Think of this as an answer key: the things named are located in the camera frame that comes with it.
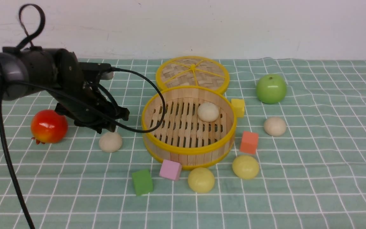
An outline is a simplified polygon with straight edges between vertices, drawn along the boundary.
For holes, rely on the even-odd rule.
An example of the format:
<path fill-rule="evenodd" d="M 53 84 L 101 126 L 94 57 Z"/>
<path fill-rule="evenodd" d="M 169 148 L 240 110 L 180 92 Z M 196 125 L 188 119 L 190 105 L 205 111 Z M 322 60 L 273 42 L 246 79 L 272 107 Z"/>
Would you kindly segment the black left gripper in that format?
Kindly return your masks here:
<path fill-rule="evenodd" d="M 130 112 L 127 108 L 120 108 L 116 102 L 108 101 L 100 91 L 100 83 L 84 80 L 79 61 L 73 52 L 59 49 L 55 53 L 55 61 L 58 68 L 57 90 L 64 93 L 64 96 L 55 95 L 58 101 L 55 109 L 57 113 L 73 119 L 78 127 L 98 128 L 98 134 L 103 130 L 115 132 L 117 124 L 93 113 L 92 109 L 112 120 L 128 121 Z"/>

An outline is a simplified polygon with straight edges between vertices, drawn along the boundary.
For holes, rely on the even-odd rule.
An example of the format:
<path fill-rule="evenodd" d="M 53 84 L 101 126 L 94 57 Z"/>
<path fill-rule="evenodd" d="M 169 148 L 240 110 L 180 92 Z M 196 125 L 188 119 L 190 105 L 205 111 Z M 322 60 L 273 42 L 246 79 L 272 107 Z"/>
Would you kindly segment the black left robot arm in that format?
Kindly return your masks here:
<path fill-rule="evenodd" d="M 57 100 L 55 112 L 74 121 L 78 127 L 88 127 L 101 133 L 103 129 L 114 132 L 116 125 L 75 103 L 74 97 L 111 119 L 129 119 L 129 110 L 111 102 L 100 92 L 100 80 L 110 80 L 111 64 L 79 62 L 73 52 L 63 48 L 31 49 L 14 53 L 0 52 L 0 66 L 5 81 L 24 81 L 27 85 L 11 84 L 3 100 L 13 101 L 46 88 L 61 91 L 63 95 L 50 92 Z"/>

